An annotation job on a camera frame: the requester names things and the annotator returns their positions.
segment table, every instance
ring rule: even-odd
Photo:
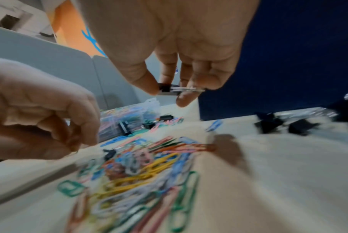
[[[314,136],[260,135],[255,116],[225,119],[205,133],[212,122],[199,121],[197,102],[164,106],[166,113],[184,122],[150,137],[187,136],[218,146],[195,160],[201,179],[184,232],[348,233],[348,146]],[[346,124],[325,126],[348,131]],[[58,161],[1,162],[0,233],[63,232],[75,199],[59,193],[57,184],[75,177],[75,163],[102,155],[97,145]],[[158,230],[164,232],[166,222]]]

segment orange wall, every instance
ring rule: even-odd
[[[62,3],[54,12],[48,12],[47,15],[58,44],[81,50],[90,56],[104,55],[83,35],[82,30],[88,34],[86,25],[70,0]]]

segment clear plastic box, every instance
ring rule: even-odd
[[[101,127],[99,142],[121,135],[117,126],[119,121],[128,122],[129,129],[141,129],[144,121],[154,121],[160,117],[160,102],[156,98],[148,99],[144,103],[133,104],[101,112]]]

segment blue drawing on wall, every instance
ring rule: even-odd
[[[88,29],[87,26],[86,26],[86,31],[87,31],[88,34],[86,34],[86,33],[82,30],[82,34],[84,35],[84,37],[92,43],[92,45],[97,49],[98,52],[100,52],[102,55],[104,55],[105,57],[107,57],[106,54],[102,51],[102,49],[100,49],[100,48],[97,46],[97,41],[92,37],[92,35],[91,35],[91,33],[89,32],[89,29]]]

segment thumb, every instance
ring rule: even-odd
[[[67,146],[49,135],[0,125],[0,160],[60,159],[70,153]]]

